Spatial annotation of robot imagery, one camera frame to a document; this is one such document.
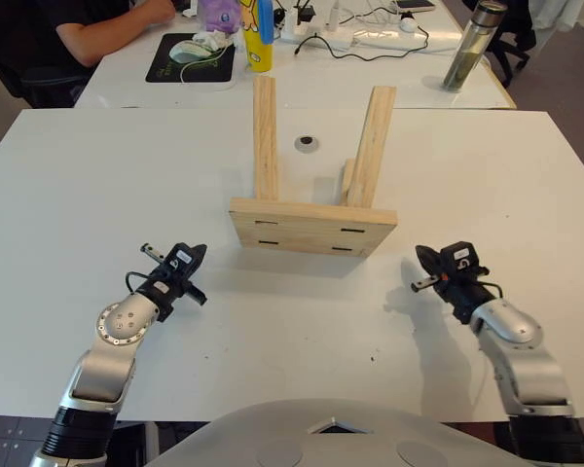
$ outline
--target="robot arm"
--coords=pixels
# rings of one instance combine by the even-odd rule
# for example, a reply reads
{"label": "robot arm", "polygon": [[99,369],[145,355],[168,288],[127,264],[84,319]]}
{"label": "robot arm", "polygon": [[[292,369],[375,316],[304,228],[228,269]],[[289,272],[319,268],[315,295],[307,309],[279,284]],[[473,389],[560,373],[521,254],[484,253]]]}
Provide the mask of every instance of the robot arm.
{"label": "robot arm", "polygon": [[106,448],[117,414],[134,373],[134,357],[145,334],[156,321],[165,321],[172,303],[189,295],[200,305],[202,291],[189,280],[205,255],[205,245],[176,244],[164,257],[145,244],[141,251],[159,265],[136,292],[102,310],[96,321],[93,345],[78,361],[60,400],[43,447],[31,461],[34,467],[99,466],[106,463]]}
{"label": "robot arm", "polygon": [[[563,372],[543,345],[541,326],[504,300],[501,288],[478,280],[489,270],[479,266],[471,243],[416,251],[431,276],[412,288],[433,286],[478,338],[493,364],[517,453],[538,465],[584,464],[584,434]],[[497,287],[500,298],[485,286]]]}

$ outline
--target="mouse pad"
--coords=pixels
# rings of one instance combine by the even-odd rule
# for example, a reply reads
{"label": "mouse pad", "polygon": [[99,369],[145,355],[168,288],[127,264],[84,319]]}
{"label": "mouse pad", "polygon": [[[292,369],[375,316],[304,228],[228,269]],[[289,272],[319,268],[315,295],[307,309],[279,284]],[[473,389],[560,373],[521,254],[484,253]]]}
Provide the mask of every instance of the mouse pad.
{"label": "mouse pad", "polygon": [[[152,66],[147,73],[145,81],[147,83],[181,83],[180,73],[186,64],[173,61],[168,53],[175,44],[181,41],[192,39],[195,34],[165,34],[158,46]],[[232,69],[234,68],[234,53],[236,48],[231,44],[220,58],[214,60],[206,57],[201,61],[194,62],[184,70],[185,83],[222,83],[232,79]],[[221,51],[216,51],[213,56],[217,56]]]}

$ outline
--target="wooden leg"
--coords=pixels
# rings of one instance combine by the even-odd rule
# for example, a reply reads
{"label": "wooden leg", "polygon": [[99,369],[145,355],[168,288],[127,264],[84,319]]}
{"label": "wooden leg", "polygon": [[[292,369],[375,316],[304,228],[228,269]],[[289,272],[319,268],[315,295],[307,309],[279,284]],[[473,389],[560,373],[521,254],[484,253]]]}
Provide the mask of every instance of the wooden leg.
{"label": "wooden leg", "polygon": [[352,171],[354,170],[354,159],[347,159],[344,166],[344,175],[342,176],[342,193],[340,194],[340,206],[346,206],[348,203],[348,189],[352,180]]}
{"label": "wooden leg", "polygon": [[253,153],[255,198],[279,199],[275,82],[268,76],[253,80]]}
{"label": "wooden leg", "polygon": [[377,86],[372,90],[348,189],[348,206],[372,207],[395,97],[396,88]]}

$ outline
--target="silver arm segment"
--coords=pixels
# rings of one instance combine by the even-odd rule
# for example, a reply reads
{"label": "silver arm segment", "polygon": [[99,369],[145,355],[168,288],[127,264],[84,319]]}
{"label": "silver arm segment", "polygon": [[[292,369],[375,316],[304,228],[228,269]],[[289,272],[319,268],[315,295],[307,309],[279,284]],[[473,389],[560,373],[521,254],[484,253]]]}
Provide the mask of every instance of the silver arm segment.
{"label": "silver arm segment", "polygon": [[[134,374],[136,350],[156,322],[158,313],[156,305],[138,293],[102,310],[96,321],[93,345],[76,364],[59,410],[112,414],[110,422],[114,424]],[[39,449],[30,466],[103,467],[105,464],[105,453],[95,459],[74,459],[46,455]]]}
{"label": "silver arm segment", "polygon": [[493,364],[508,415],[574,415],[561,367],[531,316],[495,299],[476,308],[469,326]]}

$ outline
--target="person's arm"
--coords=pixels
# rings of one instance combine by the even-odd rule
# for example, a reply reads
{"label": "person's arm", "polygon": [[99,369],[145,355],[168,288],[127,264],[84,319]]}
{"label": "person's arm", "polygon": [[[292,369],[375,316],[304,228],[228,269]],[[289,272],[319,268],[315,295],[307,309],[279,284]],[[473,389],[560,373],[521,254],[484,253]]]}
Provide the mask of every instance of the person's arm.
{"label": "person's arm", "polygon": [[175,16],[170,0],[147,0],[120,17],[84,26],[65,23],[56,33],[67,50],[83,66],[92,67],[108,54],[133,41],[149,25]]}

